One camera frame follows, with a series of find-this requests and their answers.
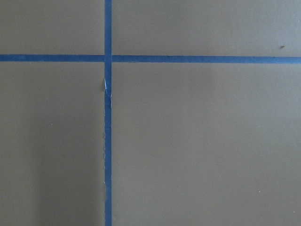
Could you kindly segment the blue vertical tape strip right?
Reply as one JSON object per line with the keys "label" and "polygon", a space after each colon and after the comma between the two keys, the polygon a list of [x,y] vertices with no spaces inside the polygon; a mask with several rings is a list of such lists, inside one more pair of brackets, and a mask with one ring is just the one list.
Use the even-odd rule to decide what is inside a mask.
{"label": "blue vertical tape strip right", "polygon": [[112,1],[105,0],[104,13],[104,184],[105,184],[105,205],[104,223],[112,225],[112,157],[111,157],[111,89],[112,89]]}

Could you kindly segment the blue horizontal tape strip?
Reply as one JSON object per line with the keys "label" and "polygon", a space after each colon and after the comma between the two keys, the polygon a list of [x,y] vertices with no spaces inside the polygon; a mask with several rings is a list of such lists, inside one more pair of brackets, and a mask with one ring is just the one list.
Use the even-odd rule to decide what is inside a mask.
{"label": "blue horizontal tape strip", "polygon": [[[1,54],[2,62],[105,62],[104,55]],[[300,64],[300,57],[282,56],[142,56],[112,55],[113,63]]]}

